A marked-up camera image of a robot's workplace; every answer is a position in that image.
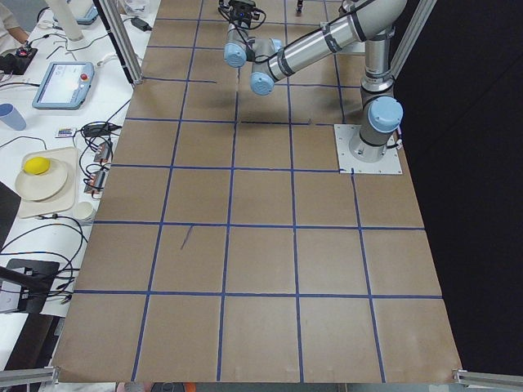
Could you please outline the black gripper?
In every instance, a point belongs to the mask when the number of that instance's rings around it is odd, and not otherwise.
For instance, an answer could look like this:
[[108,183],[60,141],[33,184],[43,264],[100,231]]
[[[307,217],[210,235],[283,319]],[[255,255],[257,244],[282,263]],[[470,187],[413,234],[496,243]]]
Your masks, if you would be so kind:
[[242,29],[257,29],[266,21],[266,13],[252,0],[220,0],[218,11],[230,24]]

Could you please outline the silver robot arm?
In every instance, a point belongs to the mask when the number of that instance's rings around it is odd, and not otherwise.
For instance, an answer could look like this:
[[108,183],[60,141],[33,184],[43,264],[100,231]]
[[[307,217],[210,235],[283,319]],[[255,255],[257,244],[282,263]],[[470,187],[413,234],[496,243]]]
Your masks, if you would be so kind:
[[337,18],[283,45],[277,39],[250,36],[252,22],[262,24],[266,17],[254,1],[221,1],[218,11],[228,22],[224,60],[236,69],[251,63],[250,88],[259,96],[267,96],[277,82],[343,53],[357,42],[364,44],[360,93],[365,118],[359,142],[363,154],[369,155],[384,149],[386,137],[397,129],[396,125],[380,123],[375,114],[384,100],[394,95],[390,41],[395,34],[394,23],[405,7],[404,1],[344,1]]

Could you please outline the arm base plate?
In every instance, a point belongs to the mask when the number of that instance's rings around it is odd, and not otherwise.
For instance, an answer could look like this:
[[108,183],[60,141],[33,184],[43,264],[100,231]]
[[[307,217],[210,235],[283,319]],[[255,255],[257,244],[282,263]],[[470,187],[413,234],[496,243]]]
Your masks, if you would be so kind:
[[382,146],[367,145],[360,125],[335,124],[339,171],[346,174],[401,175],[403,173],[394,135]]

